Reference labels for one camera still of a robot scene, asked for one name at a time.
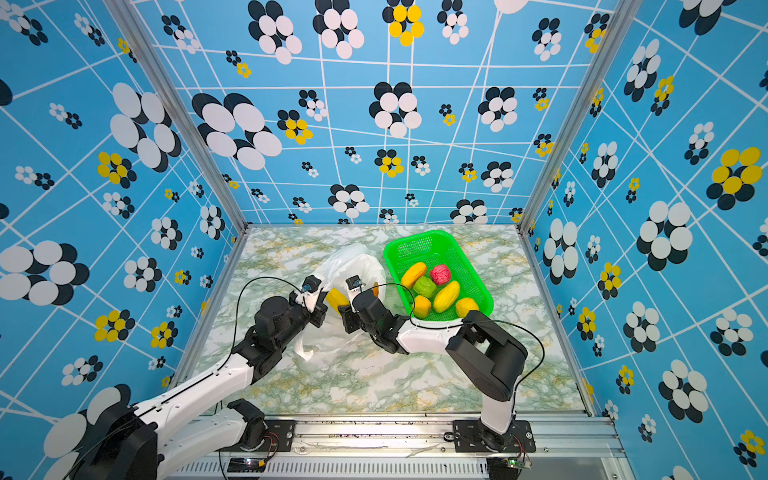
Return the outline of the green fruit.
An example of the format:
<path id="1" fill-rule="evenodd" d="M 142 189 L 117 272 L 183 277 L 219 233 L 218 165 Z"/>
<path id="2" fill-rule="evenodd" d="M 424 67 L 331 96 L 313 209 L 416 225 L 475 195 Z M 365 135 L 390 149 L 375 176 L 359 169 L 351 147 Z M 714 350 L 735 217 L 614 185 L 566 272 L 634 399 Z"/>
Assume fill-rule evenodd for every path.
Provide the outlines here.
<path id="1" fill-rule="evenodd" d="M 427 299 L 432 299 L 437 292 L 437 285 L 430 278 L 429 275 L 421 276 L 416 280 L 413 285 L 413 291 L 418 296 L 423 296 Z"/>

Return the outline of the white plastic bag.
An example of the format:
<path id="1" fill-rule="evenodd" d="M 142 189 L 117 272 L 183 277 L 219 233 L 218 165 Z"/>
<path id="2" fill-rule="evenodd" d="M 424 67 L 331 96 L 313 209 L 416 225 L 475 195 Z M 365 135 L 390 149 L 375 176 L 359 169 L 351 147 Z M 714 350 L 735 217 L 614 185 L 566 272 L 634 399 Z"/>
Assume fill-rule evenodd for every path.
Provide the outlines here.
<path id="1" fill-rule="evenodd" d="M 364 290 L 371 290 L 382 302 L 387 298 L 385 269 L 374 252 L 360 243 L 341 248 L 312 274 L 322 279 L 322 290 L 326 294 L 336 288 L 347 297 L 345 280 L 359 275 Z M 364 335 L 361 329 L 347 334 L 339 313 L 328 305 L 326 297 L 323 304 L 328 307 L 323 325 L 320 328 L 308 326 L 292 343 L 294 352 L 302 360 L 316 365 L 327 365 L 335 355 L 350 349 L 350 345 Z"/>

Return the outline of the orange yellow papaya fruit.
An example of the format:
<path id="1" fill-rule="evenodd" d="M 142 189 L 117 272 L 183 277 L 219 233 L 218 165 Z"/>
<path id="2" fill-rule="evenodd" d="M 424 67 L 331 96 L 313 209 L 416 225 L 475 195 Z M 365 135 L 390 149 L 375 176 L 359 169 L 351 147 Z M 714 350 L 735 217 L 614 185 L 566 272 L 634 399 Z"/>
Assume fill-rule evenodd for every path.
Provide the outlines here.
<path id="1" fill-rule="evenodd" d="M 413 264 L 402 276 L 400 283 L 404 288 L 412 289 L 416 282 L 427 273 L 427 265 L 424 262 Z"/>

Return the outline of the pink red fruit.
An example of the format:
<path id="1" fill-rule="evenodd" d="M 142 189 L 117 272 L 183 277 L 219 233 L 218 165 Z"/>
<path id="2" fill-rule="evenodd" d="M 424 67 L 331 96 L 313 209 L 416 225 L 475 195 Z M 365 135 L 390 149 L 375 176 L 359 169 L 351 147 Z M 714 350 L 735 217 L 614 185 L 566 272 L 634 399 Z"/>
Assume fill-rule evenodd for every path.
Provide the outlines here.
<path id="1" fill-rule="evenodd" d="M 442 286 L 452 280 L 452 272 L 447 265 L 439 264 L 431 269 L 430 278 L 435 285 Z"/>

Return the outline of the yellow lemon fruit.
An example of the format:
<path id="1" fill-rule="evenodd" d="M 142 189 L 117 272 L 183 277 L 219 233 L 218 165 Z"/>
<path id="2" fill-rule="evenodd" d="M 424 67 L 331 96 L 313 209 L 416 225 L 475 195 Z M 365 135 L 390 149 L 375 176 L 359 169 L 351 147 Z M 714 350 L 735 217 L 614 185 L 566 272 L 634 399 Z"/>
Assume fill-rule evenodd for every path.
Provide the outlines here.
<path id="1" fill-rule="evenodd" d="M 470 312 L 479 310 L 477 302 L 470 297 L 461 298 L 455 303 L 455 311 L 458 318 L 465 318 Z"/>

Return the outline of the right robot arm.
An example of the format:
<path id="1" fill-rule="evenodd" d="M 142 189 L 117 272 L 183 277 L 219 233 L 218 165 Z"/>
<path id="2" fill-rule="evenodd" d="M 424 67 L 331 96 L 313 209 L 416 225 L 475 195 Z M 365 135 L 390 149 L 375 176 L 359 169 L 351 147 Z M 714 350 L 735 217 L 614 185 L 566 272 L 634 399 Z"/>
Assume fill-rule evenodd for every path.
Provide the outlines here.
<path id="1" fill-rule="evenodd" d="M 528 352 L 485 314 L 471 310 L 454 324 L 429 327 L 393 314 L 370 291 L 338 308 L 348 333 L 366 332 L 390 354 L 447 355 L 482 394 L 477 441 L 501 452 L 514 440 L 516 391 Z"/>

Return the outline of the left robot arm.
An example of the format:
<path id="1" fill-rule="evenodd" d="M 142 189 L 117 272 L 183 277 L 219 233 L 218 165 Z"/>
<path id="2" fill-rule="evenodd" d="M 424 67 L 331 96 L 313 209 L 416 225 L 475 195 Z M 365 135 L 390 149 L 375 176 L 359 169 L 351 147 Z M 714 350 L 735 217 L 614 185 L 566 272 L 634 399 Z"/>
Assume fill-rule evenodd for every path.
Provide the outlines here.
<path id="1" fill-rule="evenodd" d="M 265 300 L 255 323 L 224 359 L 156 397 L 131 402 L 125 384 L 106 388 L 61 419 L 45 448 L 56 463 L 49 479 L 164 479 L 197 458 L 237 444 L 260 445 L 263 412 L 247 400 L 202 415 L 274 369 L 303 330 L 322 325 L 324 290 Z"/>

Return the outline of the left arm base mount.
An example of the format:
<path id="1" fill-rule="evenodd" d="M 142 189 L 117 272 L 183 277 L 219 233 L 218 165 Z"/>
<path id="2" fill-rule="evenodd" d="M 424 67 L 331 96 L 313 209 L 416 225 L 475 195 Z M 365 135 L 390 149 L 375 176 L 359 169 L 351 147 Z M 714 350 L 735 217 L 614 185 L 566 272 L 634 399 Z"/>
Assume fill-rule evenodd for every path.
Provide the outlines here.
<path id="1" fill-rule="evenodd" d="M 255 405 L 245 399 L 221 403 L 222 413 L 235 412 L 245 422 L 240 440 L 224 452 L 289 452 L 293 445 L 297 422 L 293 419 L 267 418 Z"/>

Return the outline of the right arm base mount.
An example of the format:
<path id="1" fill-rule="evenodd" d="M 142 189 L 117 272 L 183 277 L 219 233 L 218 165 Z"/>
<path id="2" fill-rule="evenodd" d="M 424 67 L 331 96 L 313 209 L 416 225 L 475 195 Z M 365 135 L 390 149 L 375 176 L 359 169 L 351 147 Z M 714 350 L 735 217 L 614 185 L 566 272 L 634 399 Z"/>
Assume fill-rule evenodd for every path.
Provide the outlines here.
<path id="1" fill-rule="evenodd" d="M 537 450 L 531 425 L 513 421 L 508 430 L 497 433 L 480 420 L 455 420 L 452 429 L 444 433 L 457 453 L 535 453 Z"/>

